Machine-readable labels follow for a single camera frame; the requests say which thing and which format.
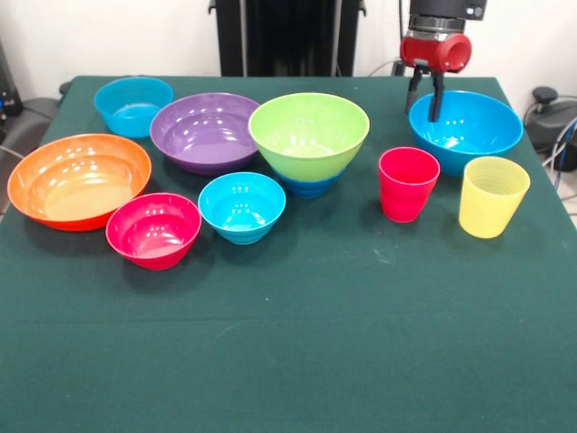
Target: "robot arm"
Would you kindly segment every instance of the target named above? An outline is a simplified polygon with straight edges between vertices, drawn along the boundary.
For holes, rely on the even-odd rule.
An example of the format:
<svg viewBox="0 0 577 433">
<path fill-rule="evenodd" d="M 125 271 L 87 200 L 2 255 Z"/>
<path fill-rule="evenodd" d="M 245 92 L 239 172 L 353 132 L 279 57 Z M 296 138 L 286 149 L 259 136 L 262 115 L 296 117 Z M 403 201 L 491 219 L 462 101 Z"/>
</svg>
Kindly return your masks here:
<svg viewBox="0 0 577 433">
<path fill-rule="evenodd" d="M 408 31 L 401 41 L 401 58 L 414 68 L 408 85 L 408 110 L 417 99 L 418 84 L 431 74 L 435 95 L 429 121 L 441 112 L 445 72 L 460 72 L 471 58 L 471 41 L 463 34 L 466 20 L 482 20 L 487 0 L 411 0 Z"/>
</svg>

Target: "white wall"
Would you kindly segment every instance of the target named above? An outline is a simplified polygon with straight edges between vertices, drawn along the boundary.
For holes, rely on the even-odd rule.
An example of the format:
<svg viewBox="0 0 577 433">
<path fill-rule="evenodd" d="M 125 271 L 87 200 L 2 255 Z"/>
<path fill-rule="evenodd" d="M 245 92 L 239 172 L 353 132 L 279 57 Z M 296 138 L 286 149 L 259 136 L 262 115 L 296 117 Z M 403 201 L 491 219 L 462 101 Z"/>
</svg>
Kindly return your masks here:
<svg viewBox="0 0 577 433">
<path fill-rule="evenodd" d="M 358 76 L 398 56 L 397 1 L 365 1 Z M 56 96 L 80 74 L 219 75 L 215 14 L 206 7 L 207 0 L 0 0 L 0 38 L 24 98 Z M 518 112 L 537 85 L 577 95 L 575 23 L 574 0 L 489 0 L 485 20 L 467 23 L 473 57 L 461 75 L 496 76 Z"/>
<path fill-rule="evenodd" d="M 0 0 L 0 39 L 22 98 L 76 75 L 220 75 L 207 0 Z"/>
</svg>

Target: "small blue bowl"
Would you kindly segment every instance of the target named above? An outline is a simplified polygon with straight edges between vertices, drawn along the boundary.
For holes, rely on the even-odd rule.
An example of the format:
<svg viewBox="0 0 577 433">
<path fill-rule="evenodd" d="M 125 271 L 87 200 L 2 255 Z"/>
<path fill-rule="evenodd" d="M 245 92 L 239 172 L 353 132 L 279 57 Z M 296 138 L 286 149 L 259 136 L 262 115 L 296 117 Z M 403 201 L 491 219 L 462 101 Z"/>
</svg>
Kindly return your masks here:
<svg viewBox="0 0 577 433">
<path fill-rule="evenodd" d="M 419 99 L 408 121 L 417 146 L 433 154 L 445 174 L 462 176 L 469 161 L 502 156 L 523 136 L 521 119 L 509 106 L 472 92 L 444 92 L 439 120 L 429 122 L 432 97 Z"/>
<path fill-rule="evenodd" d="M 144 138 L 150 133 L 154 116 L 171 103 L 173 97 L 172 88 L 161 79 L 129 77 L 100 88 L 94 105 L 113 133 Z"/>
<path fill-rule="evenodd" d="M 285 192 L 276 181 L 245 171 L 212 180 L 198 197 L 205 221 L 224 239 L 239 245 L 260 241 L 286 203 Z"/>
</svg>

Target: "purple bowl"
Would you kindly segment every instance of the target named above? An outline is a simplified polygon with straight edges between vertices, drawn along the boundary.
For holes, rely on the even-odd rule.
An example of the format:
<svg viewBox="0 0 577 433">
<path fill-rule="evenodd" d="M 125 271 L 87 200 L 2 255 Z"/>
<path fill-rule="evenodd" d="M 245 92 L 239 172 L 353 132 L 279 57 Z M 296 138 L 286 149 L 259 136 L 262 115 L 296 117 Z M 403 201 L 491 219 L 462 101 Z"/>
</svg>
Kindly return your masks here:
<svg viewBox="0 0 577 433">
<path fill-rule="evenodd" d="M 229 93 L 183 97 L 156 114 L 151 139 L 179 167 L 201 176 L 239 170 L 257 152 L 248 123 L 258 106 Z"/>
</svg>

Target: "green bowl blue base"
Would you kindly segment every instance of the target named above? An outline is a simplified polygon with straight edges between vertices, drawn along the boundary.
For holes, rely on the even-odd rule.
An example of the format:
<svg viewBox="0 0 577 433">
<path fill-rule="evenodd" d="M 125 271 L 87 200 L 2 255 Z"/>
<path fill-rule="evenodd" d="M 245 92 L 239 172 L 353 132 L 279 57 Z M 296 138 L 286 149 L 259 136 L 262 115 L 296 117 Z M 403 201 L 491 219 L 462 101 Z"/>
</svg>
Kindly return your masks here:
<svg viewBox="0 0 577 433">
<path fill-rule="evenodd" d="M 341 170 L 332 178 L 317 180 L 315 182 L 303 182 L 300 180 L 289 179 L 277 172 L 280 181 L 293 195 L 301 198 L 317 198 L 325 194 L 329 188 L 341 177 L 344 170 Z"/>
</svg>

